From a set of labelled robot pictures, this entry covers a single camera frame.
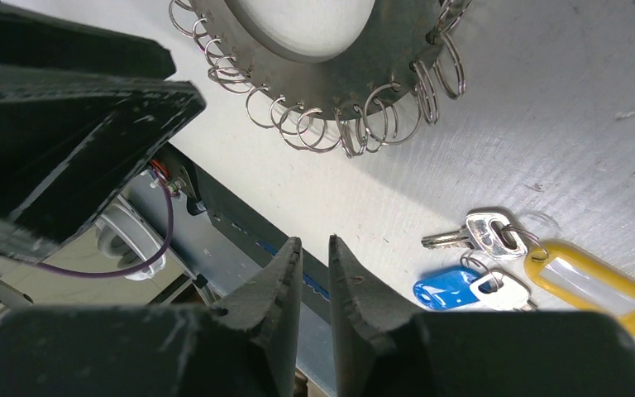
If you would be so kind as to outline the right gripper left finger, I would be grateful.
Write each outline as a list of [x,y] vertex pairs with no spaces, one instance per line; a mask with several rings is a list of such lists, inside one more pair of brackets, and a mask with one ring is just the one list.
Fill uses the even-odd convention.
[[33,306],[0,321],[0,396],[290,396],[303,248],[215,304]]

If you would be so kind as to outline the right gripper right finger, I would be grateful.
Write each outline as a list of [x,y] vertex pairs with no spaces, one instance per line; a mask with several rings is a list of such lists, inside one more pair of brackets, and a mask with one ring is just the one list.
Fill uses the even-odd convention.
[[340,396],[635,396],[635,341],[594,312],[428,312],[328,244]]

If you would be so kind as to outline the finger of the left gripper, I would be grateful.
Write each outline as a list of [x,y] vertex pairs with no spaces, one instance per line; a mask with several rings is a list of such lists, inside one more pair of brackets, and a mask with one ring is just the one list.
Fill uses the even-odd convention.
[[143,79],[176,73],[156,41],[0,2],[0,64]]
[[0,65],[0,256],[82,234],[205,107],[185,81]]

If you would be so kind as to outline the metal disc with key rings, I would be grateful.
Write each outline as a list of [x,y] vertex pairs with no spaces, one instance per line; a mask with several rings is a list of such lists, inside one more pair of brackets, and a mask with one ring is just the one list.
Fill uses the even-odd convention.
[[208,63],[208,78],[228,93],[270,100],[265,127],[298,151],[342,149],[353,158],[410,141],[397,103],[411,95],[417,124],[439,121],[438,94],[466,91],[461,53],[452,39],[467,1],[377,1],[357,38],[336,55],[311,57],[273,41],[234,1],[171,1],[169,14]]

